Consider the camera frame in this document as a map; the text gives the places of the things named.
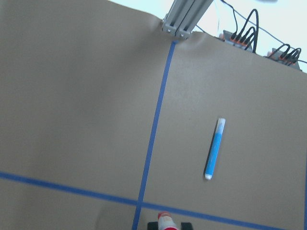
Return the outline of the blue marker pen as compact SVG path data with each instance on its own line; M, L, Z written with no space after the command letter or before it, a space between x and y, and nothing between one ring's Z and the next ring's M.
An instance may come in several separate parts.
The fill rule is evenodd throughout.
M215 133L213 136L212 146L209 153L207 167L204 173L206 180L211 180L214 174L216 161L219 153L219 148L222 141L223 131L225 126L225 118L219 118L217 121Z

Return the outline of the red capped white marker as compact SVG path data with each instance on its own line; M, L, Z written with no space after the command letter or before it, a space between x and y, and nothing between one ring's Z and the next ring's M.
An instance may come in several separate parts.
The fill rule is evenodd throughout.
M158 230L178 230L169 212L161 211L158 213Z

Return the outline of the orange black usb hub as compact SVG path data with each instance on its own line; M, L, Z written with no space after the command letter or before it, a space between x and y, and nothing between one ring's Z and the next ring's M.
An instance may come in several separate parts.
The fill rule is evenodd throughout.
M242 36L237 38L235 36L232 38L233 33L223 30L223 32L219 35L219 39L231 46L238 47L242 50L246 50L248 52L253 52L254 48L252 43L254 42L254 35L252 36Z

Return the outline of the blue tape strip lengthwise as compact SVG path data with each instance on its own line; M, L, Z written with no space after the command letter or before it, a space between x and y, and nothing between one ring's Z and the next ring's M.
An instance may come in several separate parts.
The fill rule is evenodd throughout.
M170 66L171 66L171 62L172 62L172 57L173 57L173 54L174 54L174 51L176 49L177 44L178 44L178 40L171 42L170 49L169 49L167 59L166 59L166 63L165 63L165 68L164 68L161 86L160 86L160 90L159 90L159 95L158 95L158 99L157 99L157 103L156 103L156 109L155 109L155 113L154 113L150 138L149 138L149 142L148 142L148 148L147 148L146 159L145 159L143 173L142 173L141 185L140 185L140 188L139 188L138 199L137 199L135 213L134 213L132 227L131 227L132 230L136 230L138 228L138 224L139 224L139 221L140 221L142 204L143 204L144 195L145 195L145 191L146 191L146 185L147 185L147 180L148 180L148 175L149 175L149 170L150 170L151 158L152 158L153 149L154 149L154 142L155 142L156 132L157 132L157 128L158 128L160 112L161 112L161 108L162 108L162 104L163 104L165 87L166 87L167 78L168 78L168 74L169 74L169 70L170 70Z

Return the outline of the blue tape strip crosswise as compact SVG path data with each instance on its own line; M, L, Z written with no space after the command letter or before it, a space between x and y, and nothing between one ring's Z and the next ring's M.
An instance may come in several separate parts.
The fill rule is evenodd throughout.
M80 196L105 200L105 201L114 202L114 203L120 203L120 204L125 204L125 205L130 205L130 206L137 206L138 204L138 201L133 200L133 199L99 193L99 192L81 189L81 188L77 188L73 186L67 186L64 184L52 183L52 182L34 179L31 177L21 176L21 175L17 175L13 173L8 173L8 172L1 172L0 178L3 180L10 180L10 181L18 182L18 183L30 184L33 186L62 191L62 192L74 194L74 195L80 195ZM256 223L223 218L223 217L213 216L213 215L204 214L200 212L194 212L194 211L189 211L189 210L184 210L184 209L174 208L174 207L168 207L168 206L163 206L163 205L156 205L156 204L147 203L147 202L143 202L141 204L141 207L146 208L146 209L152 209L152 210L170 211L175 214L182 215L182 216L209 220L209 221L214 221L214 222L219 222L223 224L234 225L234 226L239 226L239 227L244 227L244 228L251 228L255 230L276 230L277 229L277 227L265 226L265 225L260 225Z

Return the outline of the aluminium frame post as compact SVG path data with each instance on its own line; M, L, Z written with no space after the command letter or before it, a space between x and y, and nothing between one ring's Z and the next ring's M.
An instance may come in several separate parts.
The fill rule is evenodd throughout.
M175 0L162 22L162 30L188 39L213 0Z

